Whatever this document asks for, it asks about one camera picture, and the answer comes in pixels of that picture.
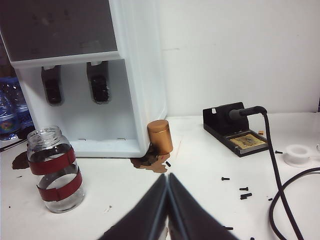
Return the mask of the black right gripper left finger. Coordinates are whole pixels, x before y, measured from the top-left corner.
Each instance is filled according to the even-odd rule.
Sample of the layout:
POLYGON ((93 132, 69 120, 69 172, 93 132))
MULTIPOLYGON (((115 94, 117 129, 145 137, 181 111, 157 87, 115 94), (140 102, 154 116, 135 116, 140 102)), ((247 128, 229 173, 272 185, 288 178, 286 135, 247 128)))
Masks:
POLYGON ((136 206, 108 229, 101 240, 157 240, 167 218, 167 178, 161 174, 136 206))

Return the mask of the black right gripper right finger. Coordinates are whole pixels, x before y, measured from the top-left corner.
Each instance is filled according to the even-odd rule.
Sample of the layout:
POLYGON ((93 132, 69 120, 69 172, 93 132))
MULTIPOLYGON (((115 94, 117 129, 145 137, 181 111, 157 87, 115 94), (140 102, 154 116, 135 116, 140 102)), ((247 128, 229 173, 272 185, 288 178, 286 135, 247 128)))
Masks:
POLYGON ((236 240, 206 212, 173 174, 167 179, 168 229, 172 240, 236 240))

